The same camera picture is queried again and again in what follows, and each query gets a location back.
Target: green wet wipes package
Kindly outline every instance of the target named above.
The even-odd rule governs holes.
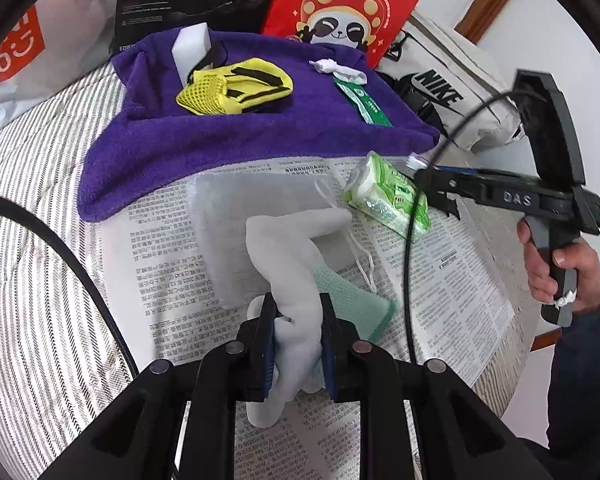
[[[406,237],[415,194],[416,187],[411,180],[382,156],[369,152],[351,171],[344,200],[400,236]],[[414,234],[422,234],[430,228],[427,197],[423,194],[416,208]]]

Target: purple towel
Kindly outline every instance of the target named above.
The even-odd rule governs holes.
[[[144,38],[112,59],[126,85],[120,113],[84,159],[78,213],[104,220],[147,193],[223,164],[279,156],[408,155],[430,150],[439,133],[424,124],[353,48],[305,44],[241,32],[212,32],[227,64],[260,57],[284,70],[293,93],[257,112],[195,116],[176,104],[182,89],[171,56],[175,28]],[[366,91],[394,127],[366,124],[309,60],[328,58],[366,73]]]

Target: human hand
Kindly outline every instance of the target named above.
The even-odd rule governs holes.
[[[558,283],[549,276],[546,263],[531,240],[531,229],[524,220],[518,222],[518,238],[523,245],[525,269],[531,296],[542,303],[552,303]],[[598,253],[582,238],[552,254],[561,269],[578,270],[578,292],[574,312],[593,310],[600,306],[600,259]]]

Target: light green cloth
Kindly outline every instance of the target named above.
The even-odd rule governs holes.
[[[328,292],[336,316],[352,322],[360,339],[377,343],[389,326],[395,301],[380,298],[345,280],[325,264],[314,272],[319,292]]]

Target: black cable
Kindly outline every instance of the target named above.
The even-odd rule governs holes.
[[[116,345],[118,346],[118,349],[120,350],[120,353],[126,362],[126,366],[129,368],[132,378],[135,378],[138,375],[138,366],[136,365],[136,361],[131,355],[125,339],[122,337],[120,329],[116,325],[116,321],[113,319],[107,304],[102,299],[100,291],[95,286],[82,264],[78,261],[78,258],[76,258],[72,253],[71,249],[69,249],[62,239],[37,216],[33,215],[11,200],[7,200],[1,196],[0,216],[16,222],[16,224],[21,225],[25,229],[33,232],[33,234],[39,236],[42,240],[49,244],[49,246],[58,254],[58,256],[60,256],[62,260],[69,266],[76,277],[80,280],[82,286],[85,288],[91,300],[98,309],[98,312],[102,316],[104,323],[107,325],[109,332],[111,332],[111,336],[116,342]]]
[[[224,50],[224,59],[220,63],[216,63],[216,57],[218,55],[220,46],[222,46],[222,49]],[[205,57],[203,57],[199,62],[197,62],[191,70],[189,70],[186,79],[187,84],[193,84],[194,72],[197,72],[198,70],[203,70],[205,66],[209,65],[211,65],[211,68],[219,68],[221,66],[225,66],[228,59],[229,51],[226,49],[224,41],[216,41],[214,44],[211,45],[211,48],[205,54]]]
[[[456,126],[449,133],[449,135],[445,139],[445,141],[434,152],[429,163],[427,164],[427,167],[424,169],[425,174],[422,179],[422,182],[416,188],[415,199],[413,201],[413,205],[411,206],[411,218],[409,219],[409,227],[407,229],[407,236],[406,236],[407,241],[406,241],[406,247],[404,250],[404,267],[403,267],[404,270],[403,270],[403,275],[402,275],[402,280],[403,280],[402,281],[402,294],[403,294],[402,298],[404,301],[404,329],[406,330],[406,336],[407,336],[407,348],[409,351],[409,361],[413,364],[417,364],[417,359],[416,359],[415,345],[413,342],[413,323],[411,321],[409,263],[410,263],[410,259],[411,259],[411,243],[412,243],[412,238],[413,238],[413,227],[414,227],[414,222],[415,222],[415,218],[416,218],[416,208],[418,206],[418,202],[420,201],[420,197],[423,195],[423,193],[426,193],[426,190],[429,188],[430,181],[431,181],[431,175],[434,171],[434,166],[438,163],[438,161],[442,157],[443,153],[451,145],[451,143],[458,136],[458,134],[467,126],[467,124],[469,124],[471,121],[473,121],[476,118],[476,116],[478,116],[483,110],[485,110],[492,104],[494,104],[498,101],[501,101],[502,99],[506,99],[506,98],[513,97],[513,96],[523,96],[523,95],[535,97],[537,99],[540,99],[543,102],[546,102],[546,99],[543,98],[541,95],[539,95],[535,92],[529,91],[529,90],[511,90],[508,92],[502,92],[502,93],[496,94],[491,99],[488,99],[487,101],[483,102],[481,105],[479,105],[477,108],[475,108],[469,115],[467,115],[461,121],[461,123],[459,123],[458,126]]]

